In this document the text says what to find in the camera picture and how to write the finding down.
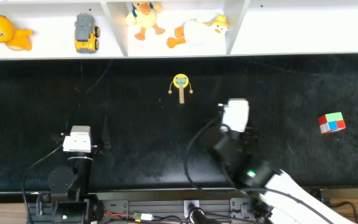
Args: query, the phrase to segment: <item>blue square sticker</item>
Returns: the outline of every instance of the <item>blue square sticker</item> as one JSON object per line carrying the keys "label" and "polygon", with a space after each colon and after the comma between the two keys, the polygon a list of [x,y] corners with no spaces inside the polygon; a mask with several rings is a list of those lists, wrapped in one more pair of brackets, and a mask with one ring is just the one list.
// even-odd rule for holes
{"label": "blue square sticker", "polygon": [[338,129],[338,126],[336,125],[336,122],[335,121],[332,121],[332,122],[328,122],[328,125],[329,125],[329,130],[336,130]]}

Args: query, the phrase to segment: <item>green indicator light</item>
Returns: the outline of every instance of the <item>green indicator light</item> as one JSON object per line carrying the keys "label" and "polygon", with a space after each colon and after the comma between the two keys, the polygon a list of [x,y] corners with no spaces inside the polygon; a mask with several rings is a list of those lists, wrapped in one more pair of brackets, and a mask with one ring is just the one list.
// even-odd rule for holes
{"label": "green indicator light", "polygon": [[251,178],[254,178],[256,176],[256,173],[253,170],[248,170],[247,175]]}

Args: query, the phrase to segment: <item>duck beak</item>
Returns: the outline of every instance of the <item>duck beak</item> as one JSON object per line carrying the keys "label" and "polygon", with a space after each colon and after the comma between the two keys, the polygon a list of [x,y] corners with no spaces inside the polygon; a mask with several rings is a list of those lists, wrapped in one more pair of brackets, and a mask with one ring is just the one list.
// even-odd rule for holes
{"label": "duck beak", "polygon": [[150,11],[152,9],[150,8],[150,4],[145,2],[143,4],[140,5],[140,11],[145,14],[146,16],[150,14]]}

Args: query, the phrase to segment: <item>duck plush toy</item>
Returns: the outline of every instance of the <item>duck plush toy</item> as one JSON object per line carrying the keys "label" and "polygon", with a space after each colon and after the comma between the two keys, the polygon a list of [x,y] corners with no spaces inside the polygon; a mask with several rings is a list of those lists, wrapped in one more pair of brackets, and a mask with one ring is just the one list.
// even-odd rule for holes
{"label": "duck plush toy", "polygon": [[31,50],[29,35],[32,30],[18,29],[5,16],[0,16],[0,43],[5,43],[11,50]]}
{"label": "duck plush toy", "polygon": [[154,10],[161,11],[162,6],[157,2],[133,2],[132,12],[125,19],[125,23],[129,26],[138,25],[140,32],[135,34],[138,40],[145,40],[146,30],[153,27],[155,34],[160,35],[165,32],[165,29],[160,28],[157,24],[157,15]]}
{"label": "duck plush toy", "polygon": [[181,27],[175,29],[175,37],[167,40],[169,48],[178,44],[190,44],[192,46],[204,45],[213,42],[216,35],[224,35],[229,28],[224,15],[218,15],[211,23],[189,20]]}

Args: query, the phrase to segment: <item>red cube face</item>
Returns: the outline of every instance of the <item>red cube face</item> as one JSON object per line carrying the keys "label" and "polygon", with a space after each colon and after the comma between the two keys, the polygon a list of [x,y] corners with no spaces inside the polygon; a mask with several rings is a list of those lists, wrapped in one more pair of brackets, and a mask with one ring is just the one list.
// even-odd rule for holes
{"label": "red cube face", "polygon": [[320,125],[323,125],[323,124],[327,123],[327,117],[326,117],[325,115],[319,117],[319,118],[318,118],[318,123],[319,123]]}
{"label": "red cube face", "polygon": [[336,125],[338,126],[338,129],[339,128],[346,128],[344,120],[336,121]]}

